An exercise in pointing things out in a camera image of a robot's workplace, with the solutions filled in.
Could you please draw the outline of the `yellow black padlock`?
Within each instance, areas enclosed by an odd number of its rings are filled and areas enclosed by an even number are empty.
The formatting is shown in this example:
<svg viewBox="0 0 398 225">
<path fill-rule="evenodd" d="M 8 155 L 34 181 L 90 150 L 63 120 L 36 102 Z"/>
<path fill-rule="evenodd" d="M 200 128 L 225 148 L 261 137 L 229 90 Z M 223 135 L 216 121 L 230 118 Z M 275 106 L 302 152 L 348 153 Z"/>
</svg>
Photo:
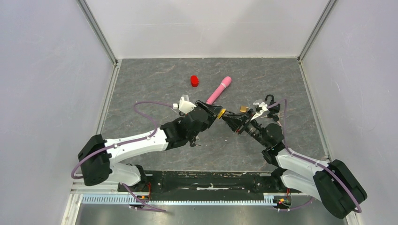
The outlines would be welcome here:
<svg viewBox="0 0 398 225">
<path fill-rule="evenodd" d="M 226 112 L 226 109 L 225 109 L 225 108 L 222 108 L 222 109 L 219 111 L 218 115 L 217 115 L 217 119 L 220 119 L 220 118 L 225 114 L 225 112 Z"/>
</svg>

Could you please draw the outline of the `black Kaijing padlock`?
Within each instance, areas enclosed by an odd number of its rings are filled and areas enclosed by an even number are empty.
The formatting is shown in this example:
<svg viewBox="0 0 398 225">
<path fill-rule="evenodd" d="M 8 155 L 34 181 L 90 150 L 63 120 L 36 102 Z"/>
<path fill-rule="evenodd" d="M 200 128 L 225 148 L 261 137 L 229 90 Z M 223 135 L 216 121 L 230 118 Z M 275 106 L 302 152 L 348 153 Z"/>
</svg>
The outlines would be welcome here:
<svg viewBox="0 0 398 225">
<path fill-rule="evenodd" d="M 268 105 L 268 111 L 269 111 L 269 113 L 270 113 L 270 114 L 279 113 L 279 112 L 280 112 L 280 105 L 281 105 L 281 104 L 280 104 L 280 103 L 277 103 L 277 102 L 274 100 L 274 96 L 271 95 L 271 94 L 266 95 L 265 101 L 267 102 L 269 98 L 270 98 L 270 102 L 269 102 L 269 105 Z"/>
</svg>

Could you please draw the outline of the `black-head key set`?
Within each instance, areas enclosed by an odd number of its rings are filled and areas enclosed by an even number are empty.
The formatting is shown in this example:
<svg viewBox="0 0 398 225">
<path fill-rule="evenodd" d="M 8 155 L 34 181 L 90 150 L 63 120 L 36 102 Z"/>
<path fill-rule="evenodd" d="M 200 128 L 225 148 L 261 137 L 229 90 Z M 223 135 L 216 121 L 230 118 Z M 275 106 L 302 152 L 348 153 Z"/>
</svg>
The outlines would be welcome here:
<svg viewBox="0 0 398 225">
<path fill-rule="evenodd" d="M 280 127 L 282 127 L 282 124 L 280 122 L 279 116 L 274 113 L 268 113 L 264 118 L 272 119 L 274 122 L 276 122 Z"/>
</svg>

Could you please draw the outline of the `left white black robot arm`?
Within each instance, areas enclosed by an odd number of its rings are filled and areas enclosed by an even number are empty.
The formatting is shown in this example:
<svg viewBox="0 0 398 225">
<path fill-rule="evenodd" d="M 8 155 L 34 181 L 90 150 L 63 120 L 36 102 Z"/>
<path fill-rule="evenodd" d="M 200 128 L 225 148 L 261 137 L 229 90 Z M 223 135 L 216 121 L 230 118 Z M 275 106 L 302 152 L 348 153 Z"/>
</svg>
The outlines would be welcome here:
<svg viewBox="0 0 398 225">
<path fill-rule="evenodd" d="M 178 110 L 181 115 L 161 126 L 150 116 L 140 113 L 154 124 L 154 129 L 149 132 L 116 139 L 104 139 L 101 134 L 93 135 L 78 153 L 79 162 L 72 170 L 72 178 L 83 179 L 86 186 L 114 181 L 142 191 L 147 186 L 144 169 L 140 165 L 122 164 L 123 160 L 186 144 L 194 147 L 198 134 L 210 128 L 226 111 L 222 106 L 202 101 L 192 103 L 183 97 L 179 103 L 167 107 Z"/>
</svg>

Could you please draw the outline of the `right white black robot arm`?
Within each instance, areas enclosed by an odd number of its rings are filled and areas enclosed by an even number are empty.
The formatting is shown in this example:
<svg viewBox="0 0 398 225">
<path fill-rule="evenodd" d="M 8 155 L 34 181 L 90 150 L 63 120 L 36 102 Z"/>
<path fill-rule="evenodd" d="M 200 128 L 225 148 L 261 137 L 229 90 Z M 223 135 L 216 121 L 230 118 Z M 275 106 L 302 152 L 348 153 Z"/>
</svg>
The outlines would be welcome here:
<svg viewBox="0 0 398 225">
<path fill-rule="evenodd" d="M 308 194 L 339 219 L 353 211 L 361 212 L 360 204 L 367 200 L 367 193 L 343 161 L 321 161 L 299 154 L 284 143 L 278 123 L 264 127 L 254 117 L 253 110 L 218 115 L 233 132 L 246 132 L 265 147 L 261 152 L 265 161 L 277 167 L 271 178 L 274 190 L 290 188 Z"/>
</svg>

